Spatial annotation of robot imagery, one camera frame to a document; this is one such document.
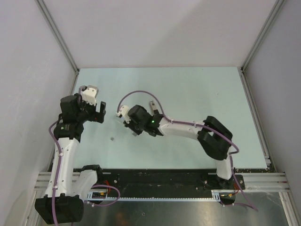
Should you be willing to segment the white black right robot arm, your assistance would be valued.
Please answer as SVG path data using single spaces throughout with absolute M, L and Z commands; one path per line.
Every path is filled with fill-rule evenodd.
M 215 117 L 208 116 L 203 124 L 175 121 L 155 110 L 153 114 L 140 106 L 120 107 L 117 112 L 124 119 L 124 126 L 136 135 L 143 132 L 150 136 L 179 136 L 198 141 L 205 153 L 215 161 L 217 184 L 228 189 L 234 183 L 232 176 L 229 149 L 232 145 L 232 133 Z

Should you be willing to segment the beige and black stapler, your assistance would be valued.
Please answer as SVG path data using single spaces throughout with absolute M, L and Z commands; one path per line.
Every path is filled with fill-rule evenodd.
M 151 111 L 152 111 L 152 113 L 153 113 L 154 115 L 160 114 L 160 112 L 159 112 L 159 110 L 158 110 L 158 108 L 157 108 L 157 106 L 156 106 L 156 104 L 155 104 L 155 101 L 150 101 L 150 102 L 149 102 L 149 105 L 150 105 Z

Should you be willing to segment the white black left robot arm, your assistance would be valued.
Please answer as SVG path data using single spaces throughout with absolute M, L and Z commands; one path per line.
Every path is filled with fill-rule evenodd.
M 48 224 L 64 224 L 81 221 L 84 200 L 89 190 L 103 185 L 104 177 L 99 165 L 81 168 L 76 182 L 72 181 L 74 158 L 80 145 L 84 123 L 103 123 L 106 103 L 96 107 L 97 94 L 83 91 L 61 99 L 61 113 L 57 122 L 49 128 L 55 142 L 55 155 L 50 180 L 42 198 L 35 201 L 35 209 Z

